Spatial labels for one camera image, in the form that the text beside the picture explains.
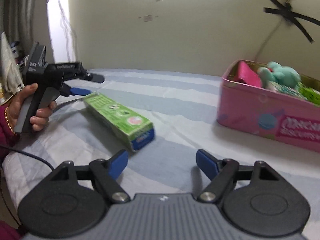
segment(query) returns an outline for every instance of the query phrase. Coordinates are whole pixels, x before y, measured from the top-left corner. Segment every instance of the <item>black cord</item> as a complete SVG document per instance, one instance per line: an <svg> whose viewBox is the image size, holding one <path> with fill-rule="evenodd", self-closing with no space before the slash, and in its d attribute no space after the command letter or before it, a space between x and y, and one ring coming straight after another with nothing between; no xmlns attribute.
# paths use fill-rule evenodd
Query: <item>black cord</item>
<svg viewBox="0 0 320 240"><path fill-rule="evenodd" d="M283 18L278 22L276 27L271 31L271 33L268 35L268 37L265 39L265 41L261 44L260 49L258 50L258 52L257 52L256 56L254 57L253 61L257 61L257 59L260 56L261 52L263 51L264 47L267 45L268 41L271 39L273 34L275 34L275 32L278 30L278 28L280 27L282 22L283 22Z"/></svg>
<svg viewBox="0 0 320 240"><path fill-rule="evenodd" d="M15 218L15 216L12 214L4 196L3 196L3 192L2 192L2 175L1 175L1 172L2 172L2 163L0 163L0 194L1 194L1 197L2 197L2 200L4 202L4 205L5 207L7 208L8 212L10 213L10 215L12 216L12 218L14 219L14 221L17 223L18 227L20 226L20 223L18 222L18 220Z"/></svg>
<svg viewBox="0 0 320 240"><path fill-rule="evenodd" d="M10 151L13 151L13 152L17 152L17 153L20 153L22 155L25 155L25 156L28 156L30 158L33 158L33 159L36 159L38 161L41 161L42 163L44 163L45 165L47 165L52 171L54 170L54 167L48 163L46 160L34 155L34 154L31 154L31 153L27 153L25 151L22 151L22 150L18 150L16 148L12 148L12 147L9 147L9 146L5 146L5 145L1 145L0 144L0 148L4 148L4 149L7 149L7 150L10 150Z"/></svg>

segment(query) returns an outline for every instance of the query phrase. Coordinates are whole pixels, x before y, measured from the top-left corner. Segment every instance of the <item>green packet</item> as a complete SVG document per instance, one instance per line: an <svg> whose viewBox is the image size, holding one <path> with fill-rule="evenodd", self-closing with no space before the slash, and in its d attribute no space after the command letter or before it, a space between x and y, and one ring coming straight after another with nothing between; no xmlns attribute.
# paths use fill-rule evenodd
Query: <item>green packet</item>
<svg viewBox="0 0 320 240"><path fill-rule="evenodd" d="M94 92L83 97L87 108L132 151L137 151L155 137L153 123L146 117Z"/></svg>
<svg viewBox="0 0 320 240"><path fill-rule="evenodd" d="M317 91L313 88L310 88L310 87L306 87L302 83L299 83L298 87L299 87L299 92L303 96L305 96L308 101L310 101L311 103L314 103L316 105L320 105L320 92L319 91Z"/></svg>

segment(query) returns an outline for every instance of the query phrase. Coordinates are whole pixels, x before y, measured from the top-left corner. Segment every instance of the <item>pink box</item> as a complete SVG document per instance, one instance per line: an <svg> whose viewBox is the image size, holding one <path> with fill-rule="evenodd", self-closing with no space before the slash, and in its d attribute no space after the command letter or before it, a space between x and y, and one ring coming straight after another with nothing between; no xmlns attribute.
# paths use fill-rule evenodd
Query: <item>pink box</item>
<svg viewBox="0 0 320 240"><path fill-rule="evenodd" d="M256 71L265 64L244 60ZM306 100L234 82L240 60L222 77L217 122L232 129L320 152L320 107ZM312 78L302 76L302 82Z"/></svg>

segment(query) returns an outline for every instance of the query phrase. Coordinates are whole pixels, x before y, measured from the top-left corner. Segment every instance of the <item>toothpaste box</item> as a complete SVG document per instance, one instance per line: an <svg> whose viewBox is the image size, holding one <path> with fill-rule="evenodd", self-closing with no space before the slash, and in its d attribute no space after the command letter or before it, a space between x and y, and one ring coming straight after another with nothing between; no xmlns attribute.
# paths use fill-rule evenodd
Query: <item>toothpaste box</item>
<svg viewBox="0 0 320 240"><path fill-rule="evenodd" d="M155 137L149 119L111 98L94 92L83 100L87 108L132 151L141 149Z"/></svg>

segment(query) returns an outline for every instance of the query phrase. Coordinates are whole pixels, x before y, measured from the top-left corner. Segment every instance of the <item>plush toy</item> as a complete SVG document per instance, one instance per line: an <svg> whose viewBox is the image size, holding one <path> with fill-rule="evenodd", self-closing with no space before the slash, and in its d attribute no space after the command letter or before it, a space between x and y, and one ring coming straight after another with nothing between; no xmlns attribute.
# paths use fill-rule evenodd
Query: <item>plush toy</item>
<svg viewBox="0 0 320 240"><path fill-rule="evenodd" d="M268 81L276 82L290 88L296 88L301 77L298 72L290 67L282 67L276 62L269 62L268 67L260 67L257 71L261 78L262 87L266 88Z"/></svg>

